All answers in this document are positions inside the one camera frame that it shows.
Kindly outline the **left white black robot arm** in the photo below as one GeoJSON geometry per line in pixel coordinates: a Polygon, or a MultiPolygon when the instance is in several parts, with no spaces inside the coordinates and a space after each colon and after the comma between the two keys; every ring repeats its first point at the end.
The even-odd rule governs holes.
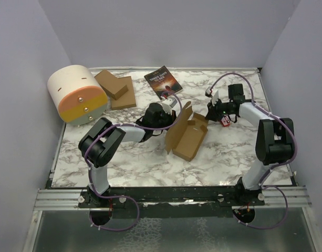
{"type": "Polygon", "coordinates": [[[151,103],[145,114],[133,124],[114,124],[100,118],[78,144],[82,157],[88,165],[88,193],[97,207],[103,207],[108,195],[108,163],[119,145],[125,142],[142,143],[154,137],[155,131],[168,130],[175,122],[177,112],[165,103],[151,103]]]}

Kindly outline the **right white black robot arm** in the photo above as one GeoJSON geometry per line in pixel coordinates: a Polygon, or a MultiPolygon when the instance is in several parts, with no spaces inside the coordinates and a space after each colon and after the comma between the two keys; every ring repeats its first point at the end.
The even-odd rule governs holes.
{"type": "Polygon", "coordinates": [[[218,92],[212,93],[212,88],[207,88],[205,95],[211,98],[207,104],[207,120],[226,126],[231,121],[230,115],[235,115],[234,122],[242,118],[257,128],[256,159],[235,185],[234,200],[239,205],[246,205],[258,197],[269,173],[294,156],[293,121],[275,117],[256,102],[246,99],[240,83],[228,86],[229,102],[222,102],[218,92]]]}

